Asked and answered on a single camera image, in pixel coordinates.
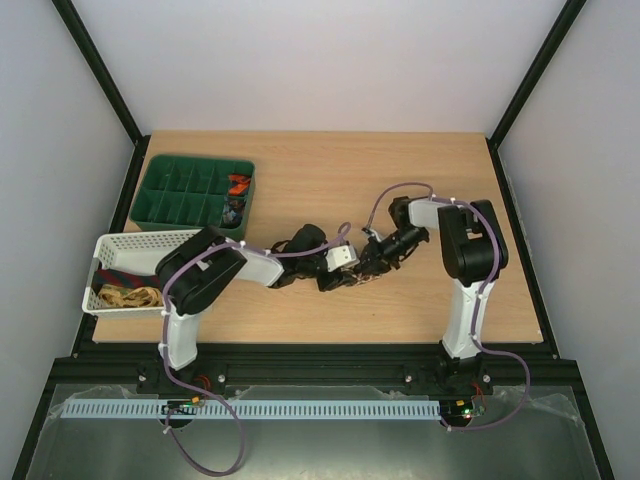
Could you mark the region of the paisley patterned necktie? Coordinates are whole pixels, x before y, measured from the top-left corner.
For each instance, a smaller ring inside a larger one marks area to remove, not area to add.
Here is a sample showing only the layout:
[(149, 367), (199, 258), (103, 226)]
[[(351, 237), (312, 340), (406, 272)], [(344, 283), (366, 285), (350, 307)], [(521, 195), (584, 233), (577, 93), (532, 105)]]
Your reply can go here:
[(397, 262), (389, 263), (386, 260), (359, 263), (344, 271), (345, 285), (352, 287), (366, 284), (398, 268), (399, 264)]

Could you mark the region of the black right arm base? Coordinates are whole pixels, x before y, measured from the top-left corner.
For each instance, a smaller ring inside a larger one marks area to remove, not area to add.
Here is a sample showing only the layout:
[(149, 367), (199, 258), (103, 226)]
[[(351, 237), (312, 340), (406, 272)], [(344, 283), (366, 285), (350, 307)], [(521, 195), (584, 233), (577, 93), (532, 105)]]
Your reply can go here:
[(404, 384), (411, 394), (466, 397), (492, 393), (492, 380), (484, 365), (484, 357), (452, 358), (444, 350), (418, 362), (406, 364)]

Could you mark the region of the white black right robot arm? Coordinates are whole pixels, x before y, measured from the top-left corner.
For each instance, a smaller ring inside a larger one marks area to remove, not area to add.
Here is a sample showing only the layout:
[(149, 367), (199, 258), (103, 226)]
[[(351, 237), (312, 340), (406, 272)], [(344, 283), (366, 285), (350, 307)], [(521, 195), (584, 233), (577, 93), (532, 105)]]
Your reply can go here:
[(491, 201), (465, 203), (435, 197), (398, 197), (389, 207), (397, 232), (388, 258), (409, 252), (431, 230), (439, 234), (444, 269), (453, 280), (452, 305), (442, 345), (450, 357), (436, 367), (445, 390), (460, 390), (471, 379), (464, 361), (480, 351), (481, 330), (489, 295), (506, 268), (509, 253)]

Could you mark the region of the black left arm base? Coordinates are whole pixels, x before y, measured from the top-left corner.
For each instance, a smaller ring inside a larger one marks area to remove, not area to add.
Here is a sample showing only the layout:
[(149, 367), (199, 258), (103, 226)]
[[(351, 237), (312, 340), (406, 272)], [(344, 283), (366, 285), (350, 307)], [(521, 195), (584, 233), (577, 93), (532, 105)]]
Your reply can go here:
[[(227, 365), (219, 362), (196, 360), (181, 370), (171, 370), (172, 375), (182, 383), (206, 389), (215, 394), (223, 394), (228, 377)], [(169, 379), (161, 359), (139, 363), (136, 369), (137, 392), (157, 394), (160, 397), (193, 394)]]

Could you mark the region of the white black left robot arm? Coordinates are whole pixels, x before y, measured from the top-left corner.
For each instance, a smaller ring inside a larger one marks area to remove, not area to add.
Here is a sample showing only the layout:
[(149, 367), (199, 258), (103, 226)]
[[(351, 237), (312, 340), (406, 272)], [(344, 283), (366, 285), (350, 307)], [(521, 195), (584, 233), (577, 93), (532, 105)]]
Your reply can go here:
[(283, 288), (296, 280), (313, 279), (321, 292), (356, 286), (391, 269), (375, 235), (362, 252), (343, 236), (327, 240), (313, 224), (301, 227), (289, 240), (266, 250), (225, 237), (213, 226), (200, 230), (156, 266), (162, 287), (164, 323), (158, 349), (164, 363), (181, 370), (197, 357), (200, 318), (234, 280), (267, 288)]

